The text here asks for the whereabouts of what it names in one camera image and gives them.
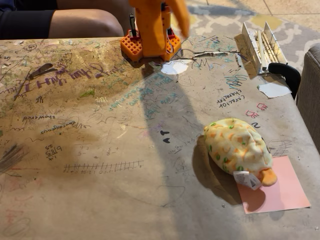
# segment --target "gray couch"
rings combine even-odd
[[[297,107],[320,153],[320,44],[304,56]]]

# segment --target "orange fin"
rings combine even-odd
[[[173,14],[175,15],[178,21],[182,35],[185,38],[189,37],[190,20],[189,20],[189,12],[188,12],[185,1],[165,0],[165,3],[168,4],[169,7],[171,7]]]
[[[262,174],[261,183],[263,186],[269,187],[277,182],[277,176],[271,168],[262,170],[261,174]]]

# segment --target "person's knee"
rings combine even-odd
[[[54,12],[49,38],[123,37],[123,29],[111,13],[98,9],[70,9]]]
[[[100,28],[100,34],[106,37],[123,37],[124,31],[115,16],[104,10],[96,10],[94,19],[97,26]]]

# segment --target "gray rug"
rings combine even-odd
[[[249,30],[263,30],[267,20],[282,48],[289,65],[300,72],[303,69],[305,53],[320,43],[320,33],[307,27],[273,16],[260,15],[252,11],[224,6],[189,5],[191,35],[239,35],[243,22]],[[179,31],[175,21],[173,28]]]

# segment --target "stuffed animal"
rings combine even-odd
[[[227,118],[204,127],[204,142],[213,161],[226,173],[248,171],[263,186],[276,183],[272,155],[261,135],[245,121]]]

